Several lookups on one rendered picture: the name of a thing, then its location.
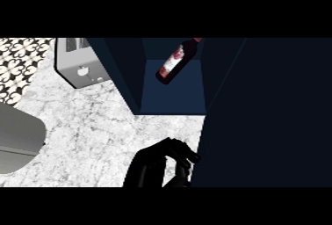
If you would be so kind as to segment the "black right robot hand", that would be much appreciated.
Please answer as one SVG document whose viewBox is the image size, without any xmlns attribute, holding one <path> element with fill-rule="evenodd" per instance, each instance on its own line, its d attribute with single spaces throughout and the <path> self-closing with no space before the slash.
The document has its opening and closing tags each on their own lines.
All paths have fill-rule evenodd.
<svg viewBox="0 0 332 225">
<path fill-rule="evenodd" d="M 176 176 L 164 183 L 167 157 L 176 160 Z M 188 144 L 167 137 L 151 147 L 141 149 L 135 154 L 123 186 L 126 188 L 148 187 L 191 187 L 188 180 L 191 164 L 198 163 L 200 155 Z"/>
</svg>

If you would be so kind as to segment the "dark blue cabinet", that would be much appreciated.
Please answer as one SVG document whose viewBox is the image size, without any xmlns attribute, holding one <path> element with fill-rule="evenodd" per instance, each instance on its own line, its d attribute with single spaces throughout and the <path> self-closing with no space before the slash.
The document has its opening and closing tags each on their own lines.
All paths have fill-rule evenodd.
<svg viewBox="0 0 332 225">
<path fill-rule="evenodd" d="M 91 38 L 89 42 L 135 115 L 204 115 L 241 53 L 244 38 L 206 38 L 169 84 L 156 73 L 182 38 Z"/>
</svg>

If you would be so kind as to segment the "dark wine bottle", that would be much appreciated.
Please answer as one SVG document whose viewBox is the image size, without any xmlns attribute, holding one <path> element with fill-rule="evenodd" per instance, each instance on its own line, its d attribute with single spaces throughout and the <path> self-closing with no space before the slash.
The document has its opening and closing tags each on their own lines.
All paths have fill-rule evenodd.
<svg viewBox="0 0 332 225">
<path fill-rule="evenodd" d="M 179 45 L 175 53 L 170 55 L 166 63 L 156 73 L 156 77 L 163 84 L 170 84 L 181 70 L 187 67 L 189 61 L 198 52 L 198 44 L 203 41 L 201 38 L 192 38 Z"/>
</svg>

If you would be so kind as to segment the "grey rounded appliance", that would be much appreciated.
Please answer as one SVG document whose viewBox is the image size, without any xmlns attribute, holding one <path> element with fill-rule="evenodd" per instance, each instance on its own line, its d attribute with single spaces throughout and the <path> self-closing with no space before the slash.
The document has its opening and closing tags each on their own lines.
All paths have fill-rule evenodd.
<svg viewBox="0 0 332 225">
<path fill-rule="evenodd" d="M 18 171 L 32 162 L 46 134 L 43 120 L 0 103 L 0 174 Z"/>
</svg>

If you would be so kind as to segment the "silver toaster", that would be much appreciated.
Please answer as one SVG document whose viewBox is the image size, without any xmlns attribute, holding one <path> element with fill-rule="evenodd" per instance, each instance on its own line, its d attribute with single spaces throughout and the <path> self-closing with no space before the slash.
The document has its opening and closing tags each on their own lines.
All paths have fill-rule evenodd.
<svg viewBox="0 0 332 225">
<path fill-rule="evenodd" d="M 57 38 L 55 70 L 74 89 L 111 79 L 86 38 Z"/>
</svg>

